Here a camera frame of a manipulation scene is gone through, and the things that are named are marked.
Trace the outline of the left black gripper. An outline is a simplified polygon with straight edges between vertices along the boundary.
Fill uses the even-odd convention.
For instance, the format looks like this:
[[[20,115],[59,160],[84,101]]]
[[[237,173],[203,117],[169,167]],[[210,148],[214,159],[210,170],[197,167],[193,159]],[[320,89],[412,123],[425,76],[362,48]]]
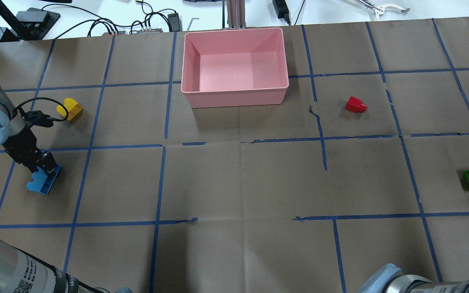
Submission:
[[[37,137],[31,128],[26,126],[24,118],[11,120],[9,137],[2,146],[16,163],[27,167],[32,174],[37,171],[45,171],[47,178],[53,178],[57,175],[59,165],[54,156],[37,147]]]

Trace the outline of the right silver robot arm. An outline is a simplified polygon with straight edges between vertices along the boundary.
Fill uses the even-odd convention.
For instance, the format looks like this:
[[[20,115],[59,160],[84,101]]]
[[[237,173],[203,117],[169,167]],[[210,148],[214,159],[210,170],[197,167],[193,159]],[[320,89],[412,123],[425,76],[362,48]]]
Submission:
[[[432,282],[419,275],[404,274],[392,263],[374,273],[359,293],[469,293],[469,280]]]

